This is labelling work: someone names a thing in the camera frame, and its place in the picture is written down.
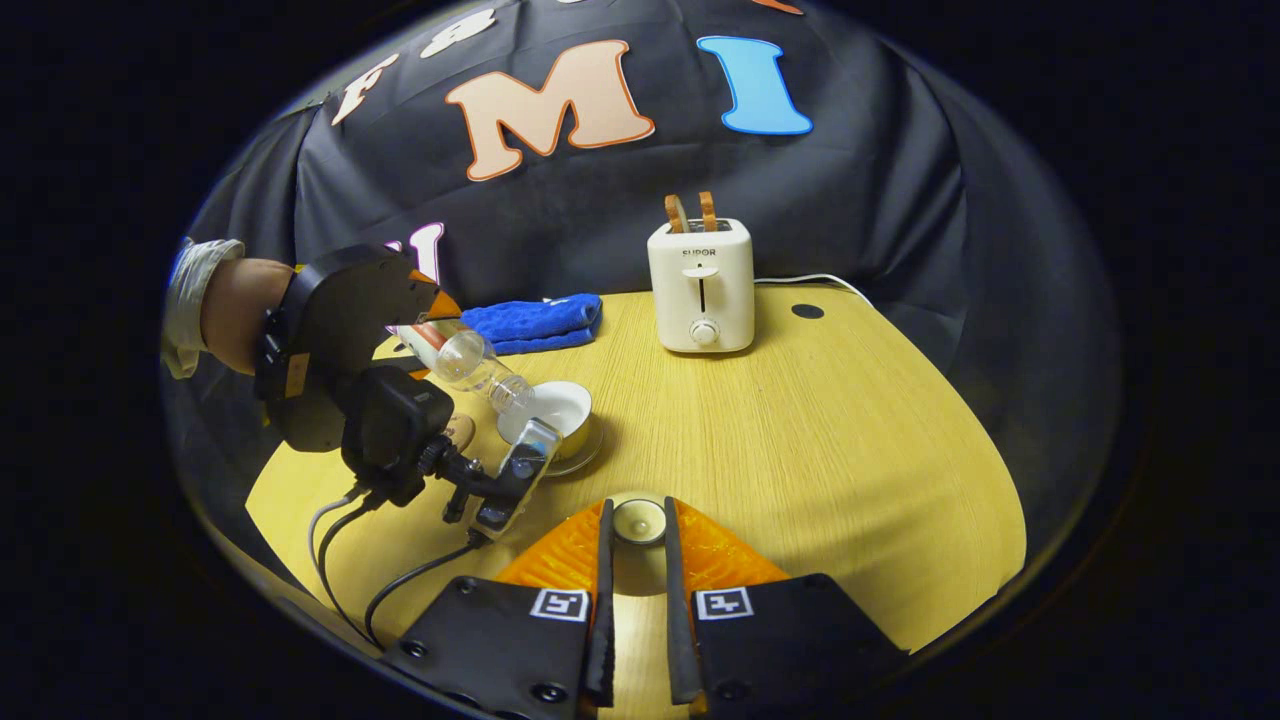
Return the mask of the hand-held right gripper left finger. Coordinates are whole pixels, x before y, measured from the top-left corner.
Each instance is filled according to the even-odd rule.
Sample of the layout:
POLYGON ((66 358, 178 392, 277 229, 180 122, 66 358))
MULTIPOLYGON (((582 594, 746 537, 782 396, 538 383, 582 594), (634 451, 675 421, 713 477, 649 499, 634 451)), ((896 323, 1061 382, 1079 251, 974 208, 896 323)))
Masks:
POLYGON ((457 577, 390 643, 380 662, 483 719, 594 719, 614 703, 614 502, 563 521, 527 556, 576 551, 582 580, 457 577))

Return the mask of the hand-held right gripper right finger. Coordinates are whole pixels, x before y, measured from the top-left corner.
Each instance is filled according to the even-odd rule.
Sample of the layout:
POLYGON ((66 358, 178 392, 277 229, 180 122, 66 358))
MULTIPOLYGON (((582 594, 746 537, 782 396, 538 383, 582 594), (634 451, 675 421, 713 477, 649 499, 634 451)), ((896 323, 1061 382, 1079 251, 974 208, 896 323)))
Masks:
POLYGON ((750 580, 750 548, 667 497, 671 698, 692 716, 849 716, 909 662, 823 573, 750 580))

